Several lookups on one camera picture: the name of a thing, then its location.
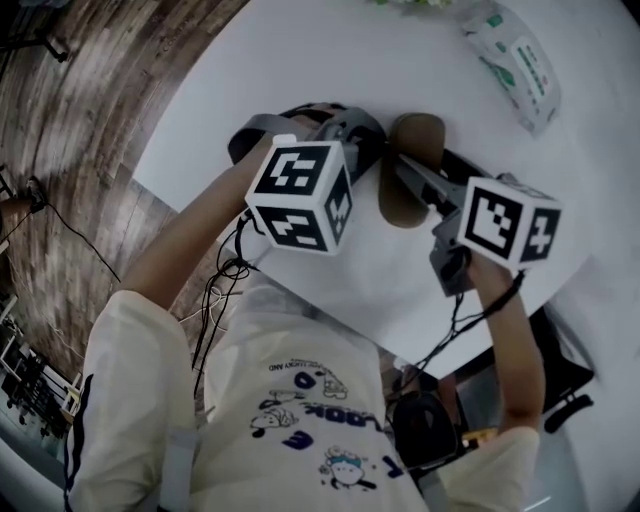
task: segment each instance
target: plastic bag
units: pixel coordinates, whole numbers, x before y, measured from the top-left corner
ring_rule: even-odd
[[[540,43],[511,10],[477,2],[456,16],[464,36],[511,100],[518,121],[540,133],[557,115],[560,84]]]

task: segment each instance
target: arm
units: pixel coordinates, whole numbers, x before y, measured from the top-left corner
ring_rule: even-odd
[[[270,146],[265,137],[173,219],[129,268],[119,289],[169,309],[220,233],[244,210],[244,196]]]
[[[506,269],[479,254],[473,255],[469,277],[485,309],[513,283]],[[542,358],[520,295],[515,295],[487,322],[504,402],[500,430],[504,432],[519,426],[537,430],[544,406],[545,377]]]

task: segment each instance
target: gray plastic part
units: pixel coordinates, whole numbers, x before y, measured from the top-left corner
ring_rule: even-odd
[[[396,167],[396,173],[404,184],[411,190],[413,195],[424,203],[422,198],[422,189],[428,185],[438,194],[447,198],[456,208],[464,207],[464,199],[467,193],[467,187],[451,183],[446,178],[436,174],[428,167],[416,162],[413,158],[406,155],[399,155],[400,162]]]
[[[399,155],[396,174],[425,206],[429,206],[423,197],[425,187],[431,188],[453,205],[453,212],[447,215],[432,231],[436,242],[429,255],[429,260],[447,297],[473,290],[473,283],[467,275],[470,252],[457,242],[462,209],[467,194],[466,185],[452,183],[406,155]]]
[[[469,250],[457,241],[462,211],[456,210],[432,231],[436,242],[429,255],[440,286],[447,297],[473,290],[467,274]]]
[[[257,114],[238,130],[229,141],[229,154],[234,163],[240,161],[260,140],[264,133],[281,135],[292,133],[300,141],[342,142],[345,164],[353,185],[377,160],[376,155],[363,158],[360,147],[354,140],[348,140],[354,131],[364,129],[363,133],[376,137],[374,144],[382,154],[386,143],[384,130],[372,116],[358,107],[345,107],[322,123],[316,130],[310,130],[297,121],[275,114]]]

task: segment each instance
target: black and white pattern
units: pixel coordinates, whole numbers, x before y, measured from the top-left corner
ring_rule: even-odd
[[[465,236],[509,259],[522,216],[522,205],[488,190],[474,190]]]
[[[331,146],[276,148],[256,186],[256,194],[310,196]]]
[[[521,262],[544,260],[549,256],[559,222],[560,210],[535,209]]]
[[[349,189],[349,178],[347,177],[346,169],[342,167],[324,204],[324,210],[327,212],[327,218],[329,219],[336,245],[340,243],[352,207],[353,200]]]
[[[554,201],[553,197],[550,197],[547,194],[536,190],[535,188],[531,188],[529,185],[525,185],[524,183],[514,183],[511,181],[503,183],[517,190],[518,192],[522,192],[523,194],[527,194],[529,197],[533,197],[534,199],[550,199],[551,201]]]
[[[258,206],[260,217],[278,245],[327,252],[313,211]]]

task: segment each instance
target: brown sandal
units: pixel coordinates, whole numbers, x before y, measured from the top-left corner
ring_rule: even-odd
[[[444,122],[431,114],[404,114],[393,123],[389,135],[390,151],[382,157],[378,192],[380,213],[389,224],[414,228],[424,222],[429,212],[396,175],[397,154],[404,153],[439,172],[444,135]]]

